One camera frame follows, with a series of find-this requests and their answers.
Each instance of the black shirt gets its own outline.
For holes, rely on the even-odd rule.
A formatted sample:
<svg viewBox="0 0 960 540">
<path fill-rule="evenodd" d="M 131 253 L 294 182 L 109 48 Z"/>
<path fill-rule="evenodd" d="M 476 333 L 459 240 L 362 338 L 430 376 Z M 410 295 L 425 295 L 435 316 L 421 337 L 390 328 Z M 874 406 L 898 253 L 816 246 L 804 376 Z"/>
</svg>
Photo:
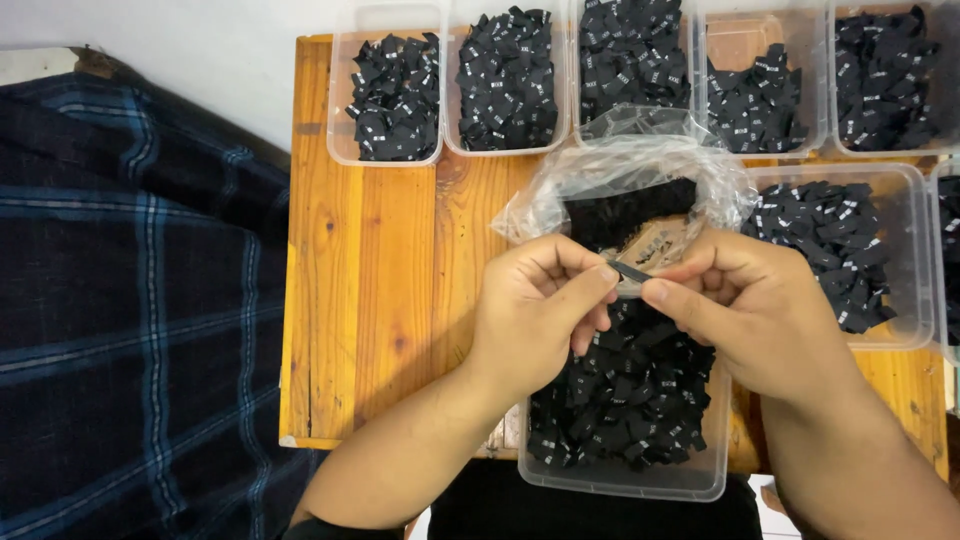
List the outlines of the black shirt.
<svg viewBox="0 0 960 540">
<path fill-rule="evenodd" d="M 756 496 L 730 475 L 713 503 L 632 499 L 539 487 L 512 461 L 474 459 L 431 504 L 428 538 L 761 539 Z M 394 540 L 402 530 L 301 522 L 283 540 Z"/>
</svg>

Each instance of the clear plastic bag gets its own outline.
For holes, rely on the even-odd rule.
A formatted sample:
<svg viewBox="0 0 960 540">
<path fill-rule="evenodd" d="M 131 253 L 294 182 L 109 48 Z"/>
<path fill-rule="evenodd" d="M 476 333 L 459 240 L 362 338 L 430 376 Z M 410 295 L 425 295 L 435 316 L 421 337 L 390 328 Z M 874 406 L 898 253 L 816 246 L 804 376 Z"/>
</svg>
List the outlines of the clear plastic bag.
<svg viewBox="0 0 960 540">
<path fill-rule="evenodd" d="M 753 212 L 756 186 L 740 160 L 731 159 L 722 139 L 699 125 L 689 110 L 620 104 L 547 154 L 533 180 L 491 226 L 515 244 L 544 234 L 569 234 L 564 201 L 612 197 L 679 178 L 696 183 L 696 203 L 679 237 L 665 249 L 656 247 L 661 255 L 656 266 L 676 261 L 704 226 L 739 230 Z M 627 251 L 636 253 L 637 246 L 604 255 L 651 269 L 624 259 Z M 639 286 L 624 281 L 617 291 L 635 296 Z"/>
</svg>

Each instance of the forearm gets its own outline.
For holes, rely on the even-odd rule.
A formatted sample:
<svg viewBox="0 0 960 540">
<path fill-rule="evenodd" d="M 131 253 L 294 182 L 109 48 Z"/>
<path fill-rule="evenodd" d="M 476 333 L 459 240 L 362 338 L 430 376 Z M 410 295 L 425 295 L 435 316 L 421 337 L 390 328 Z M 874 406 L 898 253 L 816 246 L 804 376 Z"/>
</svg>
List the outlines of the forearm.
<svg viewBox="0 0 960 540">
<path fill-rule="evenodd" d="M 324 460 L 294 522 L 308 514 L 352 528 L 394 528 L 433 503 L 506 410 L 466 366 L 357 431 Z"/>
<path fill-rule="evenodd" d="M 960 508 L 886 404 L 863 385 L 821 410 L 763 398 L 778 487 L 828 538 L 954 538 Z"/>
</svg>

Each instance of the rectangular plastic tub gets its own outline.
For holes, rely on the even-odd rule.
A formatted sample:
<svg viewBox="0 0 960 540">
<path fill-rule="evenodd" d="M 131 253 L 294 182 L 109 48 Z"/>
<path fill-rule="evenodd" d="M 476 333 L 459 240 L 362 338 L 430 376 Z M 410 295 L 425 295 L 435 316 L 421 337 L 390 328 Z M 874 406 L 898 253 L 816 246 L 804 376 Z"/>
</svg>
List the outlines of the rectangular plastic tub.
<svg viewBox="0 0 960 540">
<path fill-rule="evenodd" d="M 507 12 L 511 6 L 518 6 L 522 10 L 547 10 L 551 12 L 551 47 L 550 60 L 554 69 L 554 101 L 559 114 L 557 127 L 553 130 L 553 140 L 541 148 L 525 148 L 520 150 L 488 150 L 470 151 L 460 145 L 460 86 L 454 81 L 460 70 L 460 47 L 469 33 L 470 25 L 476 24 L 480 15 L 488 17 L 498 16 Z M 446 96 L 443 99 L 444 108 L 444 140 L 446 146 L 461 156 L 477 158 L 496 158 L 505 156 L 525 156 L 542 154 L 557 147 L 570 133 L 570 64 L 567 57 L 569 49 L 570 17 L 567 0 L 476 0 L 474 2 L 453 2 L 450 6 L 446 28 L 448 38 L 443 62 L 446 67 L 445 79 Z"/>
<path fill-rule="evenodd" d="M 945 303 L 946 284 L 944 281 L 944 252 L 941 249 L 941 231 L 943 224 L 940 223 L 940 206 L 938 198 L 938 183 L 945 176 L 960 175 L 960 159 L 941 161 L 933 171 L 930 172 L 930 184 L 928 187 L 930 201 L 930 249 L 934 256 L 934 308 L 937 317 L 937 328 L 933 333 L 932 345 L 938 353 L 944 356 L 948 362 L 955 367 L 960 367 L 960 361 L 954 347 L 950 347 L 947 342 L 947 305 Z"/>
<path fill-rule="evenodd" d="M 606 4 L 611 0 L 601 0 Z M 681 11 L 683 16 L 680 19 L 680 48 L 686 54 L 686 77 L 690 81 L 692 91 L 690 92 L 690 110 L 702 111 L 706 108 L 706 97 L 701 107 L 697 107 L 697 79 L 701 74 L 701 64 L 706 66 L 706 61 L 697 60 L 697 48 L 694 45 L 695 39 L 702 38 L 704 30 L 703 17 L 696 16 L 698 9 L 696 0 L 683 0 Z M 573 133 L 577 142 L 583 144 L 580 138 L 580 18 L 584 16 L 584 0 L 570 0 L 570 46 L 567 54 L 570 58 L 569 80 L 570 95 L 570 114 L 573 117 Z"/>
<path fill-rule="evenodd" d="M 890 294 L 884 303 L 897 316 L 864 334 L 846 334 L 856 351 L 909 351 L 926 347 L 938 321 L 934 309 L 934 257 L 930 253 L 929 203 L 923 174 L 904 163 L 842 163 L 751 168 L 756 187 L 866 183 L 880 219 L 878 236 L 889 250 L 884 265 Z"/>
<path fill-rule="evenodd" d="M 797 114 L 809 128 L 800 148 L 781 154 L 736 154 L 738 158 L 806 158 L 828 135 L 827 103 L 827 24 L 823 2 L 818 0 L 726 0 L 703 2 L 700 16 L 706 21 L 703 51 L 698 51 L 700 76 L 697 79 L 697 105 L 707 113 L 709 86 L 707 60 L 720 70 L 743 71 L 764 56 L 767 47 L 783 43 L 787 67 L 802 68 L 801 101 Z"/>
<path fill-rule="evenodd" d="M 330 59 L 330 88 L 327 94 L 326 150 L 343 165 L 362 167 L 418 167 L 440 158 L 444 146 L 444 55 L 446 47 L 445 0 L 348 0 L 340 2 L 333 22 L 333 53 Z M 393 33 L 398 37 L 423 39 L 423 32 L 440 37 L 440 110 L 437 149 L 419 161 L 361 161 L 360 147 L 353 140 L 355 122 L 346 112 L 353 103 L 353 80 L 359 71 L 353 58 L 363 42 L 374 42 Z"/>
<path fill-rule="evenodd" d="M 929 71 L 930 93 L 926 102 L 931 110 L 928 115 L 941 129 L 941 133 L 924 147 L 916 150 L 889 152 L 854 152 L 847 149 L 840 139 L 836 100 L 836 25 L 839 18 L 862 13 L 894 14 L 909 12 L 914 4 L 926 15 L 928 39 L 939 41 L 941 48 L 937 65 Z M 932 0 L 930 2 L 896 2 L 879 0 L 870 3 L 855 0 L 829 0 L 827 11 L 828 83 L 830 103 L 830 129 L 836 151 L 856 158 L 902 158 L 906 156 L 939 156 L 960 151 L 960 0 Z"/>
<path fill-rule="evenodd" d="M 654 465 L 633 473 L 623 464 L 597 461 L 589 467 L 552 469 L 526 452 L 530 430 L 529 400 L 520 404 L 520 446 L 517 469 L 534 485 L 602 495 L 709 503 L 727 487 L 730 376 L 719 364 L 710 372 L 710 405 L 704 412 L 702 433 L 707 449 L 695 452 L 680 465 Z"/>
</svg>

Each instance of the wooden table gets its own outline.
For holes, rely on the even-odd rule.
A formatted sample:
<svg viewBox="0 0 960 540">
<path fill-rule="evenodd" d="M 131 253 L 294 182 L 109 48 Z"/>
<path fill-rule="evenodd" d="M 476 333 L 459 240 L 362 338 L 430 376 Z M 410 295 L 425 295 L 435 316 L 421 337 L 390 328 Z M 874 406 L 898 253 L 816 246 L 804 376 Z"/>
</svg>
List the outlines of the wooden table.
<svg viewBox="0 0 960 540">
<path fill-rule="evenodd" d="M 297 41 L 280 444 L 331 449 L 455 367 L 481 270 L 507 248 L 487 226 L 538 158 L 344 167 L 326 151 L 330 36 Z M 774 164 L 767 160 L 763 164 Z M 947 477 L 943 361 L 857 354 L 860 369 Z M 516 457 L 516 411 L 480 455 Z M 734 385 L 730 470 L 769 471 L 756 395 Z"/>
</svg>

